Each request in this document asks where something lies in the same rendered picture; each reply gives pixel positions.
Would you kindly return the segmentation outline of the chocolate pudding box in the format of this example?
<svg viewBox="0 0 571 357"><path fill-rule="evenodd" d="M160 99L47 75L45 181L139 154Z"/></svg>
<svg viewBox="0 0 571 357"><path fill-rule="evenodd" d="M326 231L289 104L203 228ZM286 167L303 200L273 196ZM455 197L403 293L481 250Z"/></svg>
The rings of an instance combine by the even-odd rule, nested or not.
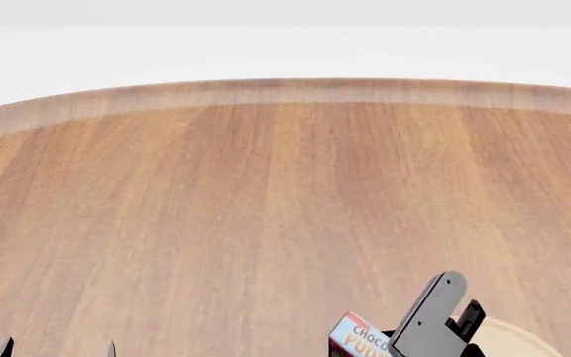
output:
<svg viewBox="0 0 571 357"><path fill-rule="evenodd" d="M328 335L328 357L392 357L389 335L348 311Z"/></svg>

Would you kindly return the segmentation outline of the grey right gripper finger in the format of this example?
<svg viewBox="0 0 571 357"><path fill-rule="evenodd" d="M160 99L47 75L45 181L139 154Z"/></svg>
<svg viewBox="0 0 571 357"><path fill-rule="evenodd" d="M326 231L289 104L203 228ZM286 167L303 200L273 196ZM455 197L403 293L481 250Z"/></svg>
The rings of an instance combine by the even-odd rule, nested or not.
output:
<svg viewBox="0 0 571 357"><path fill-rule="evenodd" d="M461 302L467 282L461 273L433 277L389 340L393 357L460 357L466 342L446 326Z"/></svg>

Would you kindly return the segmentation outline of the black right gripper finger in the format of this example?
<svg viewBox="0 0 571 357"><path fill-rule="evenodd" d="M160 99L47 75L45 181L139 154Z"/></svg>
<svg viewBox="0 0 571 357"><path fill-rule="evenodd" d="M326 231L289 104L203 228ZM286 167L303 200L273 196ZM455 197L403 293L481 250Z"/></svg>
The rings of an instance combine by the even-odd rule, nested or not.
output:
<svg viewBox="0 0 571 357"><path fill-rule="evenodd" d="M451 331L460 339L471 339L482 325L486 314L475 299L472 299L458 320L451 320Z"/></svg>

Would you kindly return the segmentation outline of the beige round plate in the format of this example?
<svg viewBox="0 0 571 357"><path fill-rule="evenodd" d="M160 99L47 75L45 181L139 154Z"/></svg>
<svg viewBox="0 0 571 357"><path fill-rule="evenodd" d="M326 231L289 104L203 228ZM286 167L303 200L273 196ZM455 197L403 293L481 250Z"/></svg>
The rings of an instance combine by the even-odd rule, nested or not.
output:
<svg viewBox="0 0 571 357"><path fill-rule="evenodd" d="M564 357L537 335L491 317L484 319L471 341L485 357Z"/></svg>

